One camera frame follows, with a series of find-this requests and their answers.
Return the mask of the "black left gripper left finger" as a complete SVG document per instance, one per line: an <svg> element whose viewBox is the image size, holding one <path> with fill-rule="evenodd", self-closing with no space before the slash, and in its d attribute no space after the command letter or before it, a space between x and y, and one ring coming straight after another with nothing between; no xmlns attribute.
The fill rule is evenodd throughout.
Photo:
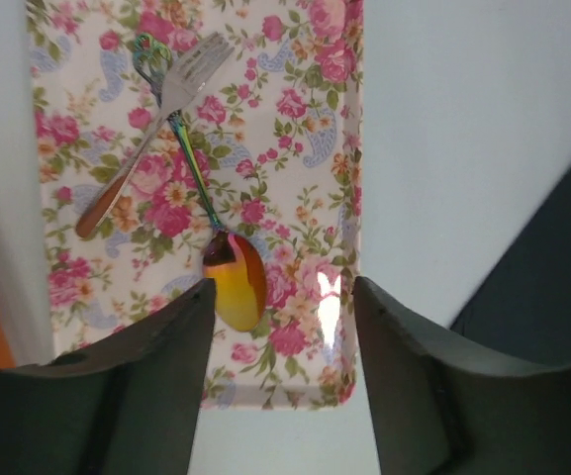
<svg viewBox="0 0 571 475"><path fill-rule="evenodd" d="M46 365L0 369L0 474L184 474L215 323L199 281Z"/></svg>

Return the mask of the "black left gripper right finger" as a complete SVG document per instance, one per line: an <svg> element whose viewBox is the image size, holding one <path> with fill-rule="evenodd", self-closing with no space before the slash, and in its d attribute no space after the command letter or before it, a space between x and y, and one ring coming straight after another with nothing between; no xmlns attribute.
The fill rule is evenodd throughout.
<svg viewBox="0 0 571 475"><path fill-rule="evenodd" d="M571 474L571 364L485 347L363 276L353 301L382 473Z"/></svg>

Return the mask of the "black paper napkin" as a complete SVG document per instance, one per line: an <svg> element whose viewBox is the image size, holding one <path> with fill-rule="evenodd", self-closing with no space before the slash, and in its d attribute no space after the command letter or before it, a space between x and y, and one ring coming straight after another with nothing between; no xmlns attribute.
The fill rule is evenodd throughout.
<svg viewBox="0 0 571 475"><path fill-rule="evenodd" d="M528 361L571 362L571 167L451 328Z"/></svg>

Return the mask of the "iridescent gold spoon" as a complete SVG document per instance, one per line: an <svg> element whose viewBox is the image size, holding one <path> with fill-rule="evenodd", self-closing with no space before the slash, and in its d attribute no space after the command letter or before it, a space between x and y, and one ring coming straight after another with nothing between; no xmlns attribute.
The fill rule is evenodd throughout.
<svg viewBox="0 0 571 475"><path fill-rule="evenodd" d="M206 82L232 54L233 49L218 34L204 39L190 51L174 58L170 49L151 34L139 34L135 42L133 65L149 83L158 105L164 99L163 83L175 67L182 69L181 89L196 96ZM232 329L254 329L266 306L266 277L263 261L256 248L244 237L230 231L219 219L206 190L205 181L188 132L181 120L181 110L174 107L167 118L184 153L187 165L213 227L213 237L203 251L203 275L215 281L216 312Z"/></svg>

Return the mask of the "silver fork wooden handle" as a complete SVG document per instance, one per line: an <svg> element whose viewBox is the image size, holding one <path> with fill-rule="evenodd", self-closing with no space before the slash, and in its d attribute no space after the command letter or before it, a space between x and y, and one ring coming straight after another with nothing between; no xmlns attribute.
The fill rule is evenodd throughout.
<svg viewBox="0 0 571 475"><path fill-rule="evenodd" d="M146 129L134 155L98 192L79 218L75 227L79 237L89 237L104 221L131 179L148 144L156 137L164 122L195 99L232 51L220 33L212 33L173 62L162 81L161 104L156 118Z"/></svg>

